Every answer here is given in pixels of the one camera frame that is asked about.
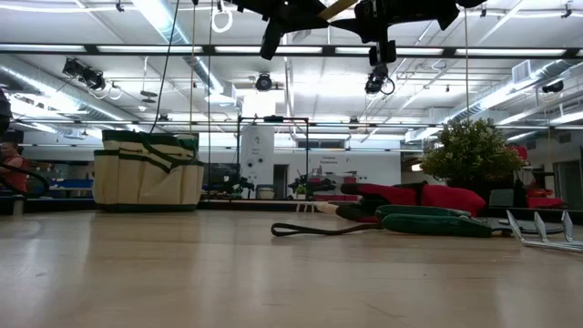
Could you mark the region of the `red black gardening gloves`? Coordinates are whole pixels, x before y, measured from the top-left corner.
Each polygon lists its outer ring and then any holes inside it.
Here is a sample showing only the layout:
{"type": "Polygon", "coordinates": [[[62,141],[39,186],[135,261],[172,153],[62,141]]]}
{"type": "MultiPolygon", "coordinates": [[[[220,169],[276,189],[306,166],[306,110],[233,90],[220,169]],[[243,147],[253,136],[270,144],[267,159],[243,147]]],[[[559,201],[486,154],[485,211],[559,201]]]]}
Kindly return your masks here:
{"type": "Polygon", "coordinates": [[[486,202],[472,190],[432,185],[426,181],[394,186],[343,184],[341,192],[362,198],[358,203],[332,205],[332,213],[362,223],[376,223],[378,218],[375,213],[385,205],[461,210],[469,212],[473,217],[486,207],[486,202]]]}

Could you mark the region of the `black background equipment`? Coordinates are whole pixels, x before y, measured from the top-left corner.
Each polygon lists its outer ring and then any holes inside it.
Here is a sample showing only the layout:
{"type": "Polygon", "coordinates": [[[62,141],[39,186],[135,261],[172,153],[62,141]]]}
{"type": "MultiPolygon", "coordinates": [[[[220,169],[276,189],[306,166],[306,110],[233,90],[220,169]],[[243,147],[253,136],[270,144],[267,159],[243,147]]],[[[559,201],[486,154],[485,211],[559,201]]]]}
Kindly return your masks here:
{"type": "Polygon", "coordinates": [[[243,177],[237,164],[210,163],[204,166],[202,197],[206,200],[240,200],[251,196],[255,185],[243,177]]]}

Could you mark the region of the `black background frame stand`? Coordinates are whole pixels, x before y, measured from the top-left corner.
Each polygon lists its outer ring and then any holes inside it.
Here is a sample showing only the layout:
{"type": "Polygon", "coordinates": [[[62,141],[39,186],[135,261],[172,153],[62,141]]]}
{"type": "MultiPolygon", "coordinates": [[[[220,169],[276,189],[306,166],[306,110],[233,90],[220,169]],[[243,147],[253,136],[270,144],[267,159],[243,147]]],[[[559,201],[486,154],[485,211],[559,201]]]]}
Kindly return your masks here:
{"type": "Polygon", "coordinates": [[[248,198],[256,200],[263,188],[277,190],[273,179],[276,165],[302,168],[300,175],[309,173],[309,147],[297,148],[297,135],[293,133],[301,125],[302,134],[309,141],[307,118],[237,117],[235,160],[238,176],[254,186],[253,190],[248,189],[248,198]]]}

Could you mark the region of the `wooden handle garden tool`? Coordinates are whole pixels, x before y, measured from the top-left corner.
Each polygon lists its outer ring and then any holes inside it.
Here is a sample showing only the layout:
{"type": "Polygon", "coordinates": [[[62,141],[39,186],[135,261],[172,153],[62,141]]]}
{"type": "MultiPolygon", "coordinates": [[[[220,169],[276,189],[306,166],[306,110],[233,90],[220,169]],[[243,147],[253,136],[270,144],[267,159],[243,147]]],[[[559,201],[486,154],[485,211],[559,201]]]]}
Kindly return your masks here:
{"type": "Polygon", "coordinates": [[[319,14],[318,17],[324,20],[331,20],[342,11],[346,10],[347,8],[351,7],[352,5],[356,4],[359,0],[336,0],[333,4],[324,8],[319,14]]]}

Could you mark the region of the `thin black hanging pole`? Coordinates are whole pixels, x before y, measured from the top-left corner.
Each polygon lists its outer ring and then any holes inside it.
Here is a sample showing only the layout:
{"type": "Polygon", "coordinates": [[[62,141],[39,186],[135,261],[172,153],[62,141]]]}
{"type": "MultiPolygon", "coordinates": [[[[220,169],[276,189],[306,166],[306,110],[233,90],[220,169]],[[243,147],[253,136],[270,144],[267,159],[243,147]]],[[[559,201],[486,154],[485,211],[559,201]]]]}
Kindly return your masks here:
{"type": "MultiPolygon", "coordinates": [[[[210,22],[209,22],[210,30],[211,30],[211,23],[212,23],[213,5],[214,5],[214,0],[210,0],[210,13],[209,13],[209,15],[210,15],[210,22]]],[[[209,44],[211,44],[211,43],[212,43],[212,32],[209,31],[209,44]]],[[[210,96],[211,96],[211,91],[214,89],[211,86],[211,78],[212,78],[212,74],[211,74],[212,73],[211,59],[212,59],[211,56],[208,56],[208,69],[209,69],[208,83],[209,83],[209,86],[208,86],[208,91],[207,91],[207,97],[208,97],[209,100],[207,101],[207,114],[208,114],[208,131],[207,131],[208,132],[208,134],[207,134],[207,137],[208,137],[208,142],[207,142],[208,143],[208,149],[207,149],[208,155],[207,155],[207,170],[208,171],[207,171],[207,181],[206,181],[206,186],[207,186],[207,188],[206,188],[206,198],[205,198],[206,201],[209,201],[210,200],[210,185],[211,185],[211,181],[210,180],[211,180],[211,128],[212,128],[212,126],[210,124],[211,123],[210,96]]]]}

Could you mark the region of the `blue storage bin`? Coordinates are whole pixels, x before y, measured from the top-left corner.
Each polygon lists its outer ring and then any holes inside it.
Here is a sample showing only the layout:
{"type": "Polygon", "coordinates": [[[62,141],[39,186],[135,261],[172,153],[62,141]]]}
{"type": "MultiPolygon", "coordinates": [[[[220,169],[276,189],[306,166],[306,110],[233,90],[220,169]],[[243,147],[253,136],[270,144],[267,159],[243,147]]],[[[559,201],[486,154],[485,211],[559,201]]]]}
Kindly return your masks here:
{"type": "Polygon", "coordinates": [[[92,179],[51,179],[51,190],[92,190],[92,179]]]}

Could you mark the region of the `potted plant with white flowers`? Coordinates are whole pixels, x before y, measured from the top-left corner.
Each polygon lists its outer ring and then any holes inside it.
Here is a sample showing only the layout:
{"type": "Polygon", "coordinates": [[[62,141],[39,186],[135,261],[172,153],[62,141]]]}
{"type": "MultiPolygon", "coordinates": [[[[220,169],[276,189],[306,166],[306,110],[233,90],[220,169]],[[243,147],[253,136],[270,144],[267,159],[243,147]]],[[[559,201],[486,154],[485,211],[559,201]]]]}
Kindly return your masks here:
{"type": "Polygon", "coordinates": [[[446,124],[421,161],[425,174],[449,187],[472,190],[484,201],[490,201],[492,190],[512,188],[514,172],[524,165],[491,118],[446,124]]]}

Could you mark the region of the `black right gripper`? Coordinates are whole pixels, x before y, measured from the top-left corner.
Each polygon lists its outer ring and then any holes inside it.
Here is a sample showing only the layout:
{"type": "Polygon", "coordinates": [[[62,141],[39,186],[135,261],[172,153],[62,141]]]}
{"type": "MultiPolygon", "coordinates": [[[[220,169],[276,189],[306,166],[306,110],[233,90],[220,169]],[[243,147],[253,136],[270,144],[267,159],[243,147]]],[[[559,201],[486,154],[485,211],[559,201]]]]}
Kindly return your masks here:
{"type": "Polygon", "coordinates": [[[398,24],[435,20],[445,30],[458,14],[455,0],[363,0],[356,18],[335,20],[331,26],[357,33],[368,43],[380,41],[398,24]]]}

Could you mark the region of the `person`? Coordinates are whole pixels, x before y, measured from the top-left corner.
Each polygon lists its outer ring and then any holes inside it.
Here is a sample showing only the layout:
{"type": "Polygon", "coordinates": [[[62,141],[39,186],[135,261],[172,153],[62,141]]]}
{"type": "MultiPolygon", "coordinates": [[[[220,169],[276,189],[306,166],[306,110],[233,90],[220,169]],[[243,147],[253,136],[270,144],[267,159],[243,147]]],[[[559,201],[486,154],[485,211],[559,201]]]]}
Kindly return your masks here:
{"type": "MultiPolygon", "coordinates": [[[[19,146],[13,141],[4,141],[1,146],[0,162],[18,169],[26,169],[27,161],[20,154],[19,146]]],[[[27,192],[27,175],[0,166],[0,177],[19,191],[27,192]]]]}

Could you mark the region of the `grey box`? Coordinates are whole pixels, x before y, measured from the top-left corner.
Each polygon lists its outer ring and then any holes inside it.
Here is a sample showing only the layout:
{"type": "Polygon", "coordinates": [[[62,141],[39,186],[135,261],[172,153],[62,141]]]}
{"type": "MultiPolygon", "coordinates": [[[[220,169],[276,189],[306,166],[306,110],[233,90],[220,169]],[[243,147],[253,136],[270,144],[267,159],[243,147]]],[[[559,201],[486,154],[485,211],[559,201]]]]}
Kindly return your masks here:
{"type": "Polygon", "coordinates": [[[494,207],[512,207],[514,205],[514,191],[512,189],[491,190],[489,205],[494,207]]]}

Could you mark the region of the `green handled pruning shears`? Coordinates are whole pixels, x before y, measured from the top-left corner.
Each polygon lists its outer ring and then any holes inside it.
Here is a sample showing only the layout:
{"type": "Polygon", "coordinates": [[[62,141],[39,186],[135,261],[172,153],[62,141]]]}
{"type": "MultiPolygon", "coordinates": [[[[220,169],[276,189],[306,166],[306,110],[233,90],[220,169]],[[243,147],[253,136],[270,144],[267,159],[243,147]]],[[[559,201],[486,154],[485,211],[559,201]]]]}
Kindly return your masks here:
{"type": "MultiPolygon", "coordinates": [[[[274,223],[271,225],[271,234],[275,237],[297,234],[336,236],[357,231],[386,230],[405,234],[471,238],[491,238],[496,233],[514,235],[507,219],[478,220],[469,212],[461,210],[385,205],[377,209],[375,216],[378,218],[376,223],[359,222],[355,226],[335,231],[274,223]]],[[[523,236],[536,235],[534,223],[526,227],[519,223],[518,225],[523,231],[523,236]]],[[[560,233],[562,233],[562,227],[547,229],[547,236],[560,233]]]]}

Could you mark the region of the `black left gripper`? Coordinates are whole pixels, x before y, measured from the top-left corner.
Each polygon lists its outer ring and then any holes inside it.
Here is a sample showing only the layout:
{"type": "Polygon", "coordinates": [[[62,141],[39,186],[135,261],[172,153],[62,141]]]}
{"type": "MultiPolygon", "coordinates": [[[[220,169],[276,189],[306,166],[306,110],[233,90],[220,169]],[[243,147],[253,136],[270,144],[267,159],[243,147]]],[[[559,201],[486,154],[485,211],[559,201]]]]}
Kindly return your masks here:
{"type": "Polygon", "coordinates": [[[260,56],[272,60],[283,33],[326,27],[319,13],[326,6],[319,0],[236,0],[237,10],[261,16],[267,27],[262,37],[260,56]]]}

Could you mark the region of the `wooden handle hand rake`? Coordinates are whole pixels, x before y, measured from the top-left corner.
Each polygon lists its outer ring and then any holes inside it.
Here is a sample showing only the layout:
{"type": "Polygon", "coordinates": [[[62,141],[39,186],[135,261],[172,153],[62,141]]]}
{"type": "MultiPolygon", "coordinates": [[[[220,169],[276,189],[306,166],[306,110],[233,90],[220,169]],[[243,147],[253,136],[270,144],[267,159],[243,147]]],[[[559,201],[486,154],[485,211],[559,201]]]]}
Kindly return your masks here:
{"type": "Polygon", "coordinates": [[[518,225],[516,218],[509,210],[506,212],[506,216],[510,228],[515,235],[515,238],[523,246],[531,248],[549,249],[553,251],[570,251],[583,253],[583,241],[576,241],[574,239],[573,222],[569,216],[569,213],[566,210],[562,212],[561,216],[562,233],[564,241],[551,241],[548,238],[545,222],[543,222],[542,218],[537,212],[534,213],[534,225],[535,233],[539,238],[538,241],[531,241],[523,236],[523,231],[520,230],[520,226],[518,225]]]}

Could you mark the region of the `beige green gardening bag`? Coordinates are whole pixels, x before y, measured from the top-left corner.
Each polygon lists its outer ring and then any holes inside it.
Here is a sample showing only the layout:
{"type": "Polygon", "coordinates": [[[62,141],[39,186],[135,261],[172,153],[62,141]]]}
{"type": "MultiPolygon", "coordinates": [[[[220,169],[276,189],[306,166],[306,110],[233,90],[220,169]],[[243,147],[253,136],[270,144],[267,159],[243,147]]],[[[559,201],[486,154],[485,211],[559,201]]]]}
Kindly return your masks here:
{"type": "Polygon", "coordinates": [[[199,135],[104,130],[92,194],[110,212],[193,211],[204,178],[199,135]]]}

